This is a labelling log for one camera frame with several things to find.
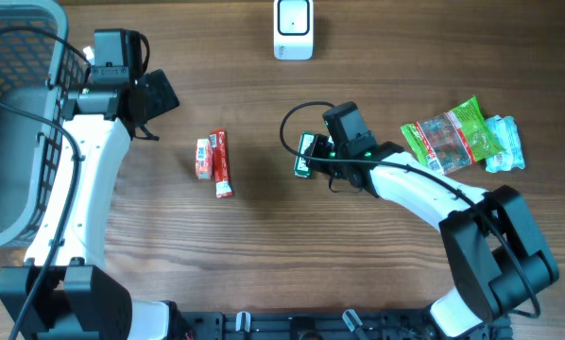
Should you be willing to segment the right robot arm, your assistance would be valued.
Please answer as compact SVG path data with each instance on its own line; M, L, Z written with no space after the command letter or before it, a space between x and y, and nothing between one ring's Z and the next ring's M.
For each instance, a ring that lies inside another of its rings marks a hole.
M434 324L459 337L533 304L555 283L559 268L528 204L509 186L494 191L440 175L401 146L362 136L344 144L321 134L303 144L307 167L394 202L441 235L453 288L429 308Z

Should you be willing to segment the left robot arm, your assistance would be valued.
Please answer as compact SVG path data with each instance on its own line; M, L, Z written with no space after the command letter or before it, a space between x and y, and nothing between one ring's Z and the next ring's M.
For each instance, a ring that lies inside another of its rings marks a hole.
M138 301L104 270L114 183L137 130L179 106L163 70L137 79L93 69L63 102L64 140L43 226L22 266L0 272L11 338L176 339L175 303Z

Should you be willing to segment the mint wet wipes pack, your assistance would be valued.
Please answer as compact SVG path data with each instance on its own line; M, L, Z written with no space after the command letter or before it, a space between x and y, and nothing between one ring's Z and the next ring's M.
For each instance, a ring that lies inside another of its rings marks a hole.
M486 120L488 129L498 140L502 152L486 158L486 171L489 173L508 172L514 168L524 169L525 160L522 143L515 120L511 116L496 115Z

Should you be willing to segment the red Kleenex tissue pack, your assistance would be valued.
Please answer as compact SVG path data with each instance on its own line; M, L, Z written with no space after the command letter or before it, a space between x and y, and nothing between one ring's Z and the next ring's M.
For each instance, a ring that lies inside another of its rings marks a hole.
M213 149L209 139L198 139L196 149L196 175L198 179L211 179L214 172Z

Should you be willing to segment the green snack bag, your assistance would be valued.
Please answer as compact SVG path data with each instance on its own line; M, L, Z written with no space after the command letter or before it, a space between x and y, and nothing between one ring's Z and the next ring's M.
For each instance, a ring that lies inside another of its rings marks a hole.
M405 124L401 132L417 160L443 175L505 150L485 123L475 96L432 118Z

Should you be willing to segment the red stick sachet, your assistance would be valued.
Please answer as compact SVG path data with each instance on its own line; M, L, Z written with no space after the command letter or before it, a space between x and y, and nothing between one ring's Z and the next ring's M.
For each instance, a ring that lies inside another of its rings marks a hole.
M213 150L215 193L217 198L233 196L230 186L230 167L225 129L213 130L210 133Z

